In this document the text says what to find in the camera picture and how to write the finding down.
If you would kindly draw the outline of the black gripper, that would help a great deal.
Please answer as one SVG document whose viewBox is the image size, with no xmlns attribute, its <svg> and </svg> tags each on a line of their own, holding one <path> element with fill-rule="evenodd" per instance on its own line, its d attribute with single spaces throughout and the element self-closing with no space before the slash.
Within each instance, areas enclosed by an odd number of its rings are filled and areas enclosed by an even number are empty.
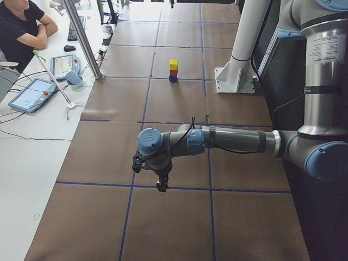
<svg viewBox="0 0 348 261">
<path fill-rule="evenodd" d="M 132 158 L 132 169 L 135 173 L 139 173 L 141 169 L 152 170 L 159 176 L 156 187 L 159 192 L 166 192 L 168 186 L 168 175 L 172 170 L 172 160 L 168 155 L 164 156 L 143 156 L 140 151 L 136 151 Z"/>
</svg>

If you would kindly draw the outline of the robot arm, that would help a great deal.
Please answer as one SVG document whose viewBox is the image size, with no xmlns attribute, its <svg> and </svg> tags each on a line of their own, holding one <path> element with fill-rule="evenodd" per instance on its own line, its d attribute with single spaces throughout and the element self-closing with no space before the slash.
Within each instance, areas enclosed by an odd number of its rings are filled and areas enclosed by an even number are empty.
<svg viewBox="0 0 348 261">
<path fill-rule="evenodd" d="M 271 153 L 309 176 L 331 182 L 347 176 L 347 1 L 281 1 L 279 38 L 306 40 L 303 125 L 298 130 L 243 130 L 180 125 L 174 132 L 142 130 L 132 169 L 151 170 L 168 189 L 172 158 L 206 148 Z"/>
</svg>

